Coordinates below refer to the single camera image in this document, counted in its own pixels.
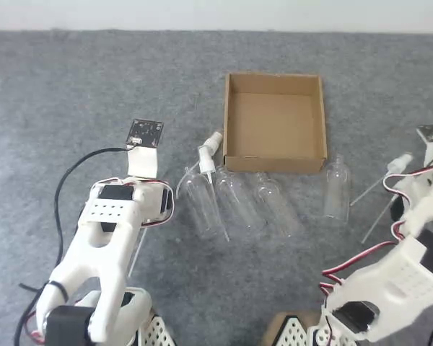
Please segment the cardboard box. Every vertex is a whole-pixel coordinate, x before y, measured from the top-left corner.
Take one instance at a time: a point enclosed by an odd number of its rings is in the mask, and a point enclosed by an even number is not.
[[[319,172],[327,159],[320,77],[229,74],[223,155],[232,171]]]

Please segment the robotic arm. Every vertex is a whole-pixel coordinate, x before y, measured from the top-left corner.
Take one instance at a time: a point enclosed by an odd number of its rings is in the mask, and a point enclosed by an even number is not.
[[[93,185],[74,239],[37,302],[46,345],[132,345],[149,325],[151,297],[127,288],[125,277],[140,228],[168,221],[174,208],[171,187],[155,179],[162,126],[135,120],[127,139],[131,176]],[[101,291],[67,305],[92,277],[100,279]]]
[[[299,316],[289,316],[272,345],[352,346],[360,340],[376,342],[413,324],[424,309],[433,305],[433,232],[425,228],[433,221],[433,125],[420,126],[418,132],[427,144],[425,167],[388,177],[404,178],[393,189],[388,188],[401,196],[401,213],[392,225],[398,241],[378,244],[323,271],[336,284],[321,283],[327,297],[318,325],[308,328]],[[380,261],[347,279],[335,276],[389,245],[395,247]]]

